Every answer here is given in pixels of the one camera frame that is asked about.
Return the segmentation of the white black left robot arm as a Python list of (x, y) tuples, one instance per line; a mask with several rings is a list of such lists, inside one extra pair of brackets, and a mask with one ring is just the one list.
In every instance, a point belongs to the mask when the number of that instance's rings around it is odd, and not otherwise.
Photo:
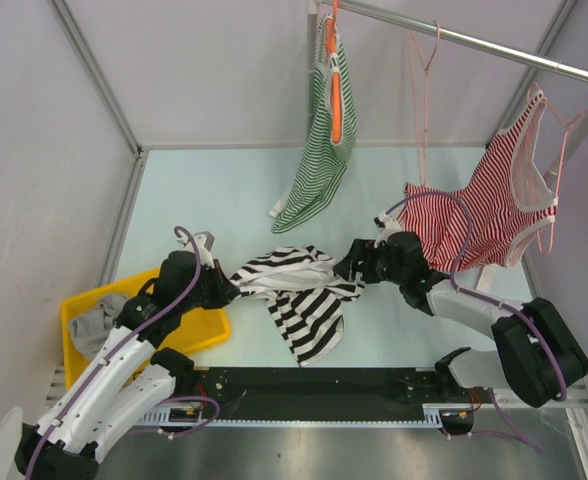
[(163, 347), (182, 317), (240, 294), (201, 247), (171, 253), (117, 316), (99, 352), (58, 403), (22, 428), (15, 464), (27, 479), (92, 479), (116, 443), (153, 407), (191, 402), (192, 361)]

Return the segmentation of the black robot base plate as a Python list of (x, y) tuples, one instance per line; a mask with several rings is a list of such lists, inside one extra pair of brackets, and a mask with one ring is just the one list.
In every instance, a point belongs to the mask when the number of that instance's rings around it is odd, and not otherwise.
[[(421, 404), (472, 410), (482, 404), (474, 391), (457, 387), (433, 370), (415, 368), (259, 368), (194, 370), (179, 384), (181, 394), (203, 394), (220, 405), (352, 405), (358, 400)], [(466, 434), (471, 425), (448, 424), (440, 429)]]

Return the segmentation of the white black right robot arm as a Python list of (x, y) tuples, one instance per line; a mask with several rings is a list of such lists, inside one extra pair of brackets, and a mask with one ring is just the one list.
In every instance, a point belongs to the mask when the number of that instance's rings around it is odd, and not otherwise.
[(493, 351), (459, 349), (441, 359), (437, 393), (458, 401), (471, 387), (509, 389), (531, 407), (562, 400), (588, 374), (588, 358), (552, 302), (520, 303), (456, 286), (429, 267), (418, 236), (356, 239), (334, 267), (339, 277), (365, 284), (389, 282), (405, 302), (429, 316), (456, 321), (493, 340)]

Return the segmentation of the black white striped tank top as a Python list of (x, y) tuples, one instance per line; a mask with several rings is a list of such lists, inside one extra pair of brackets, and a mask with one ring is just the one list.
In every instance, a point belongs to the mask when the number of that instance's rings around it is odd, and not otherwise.
[(337, 263), (313, 245), (277, 247), (247, 261), (230, 277), (243, 298), (265, 301), (301, 367), (317, 362), (340, 342), (342, 305), (363, 293), (363, 283), (334, 273)]

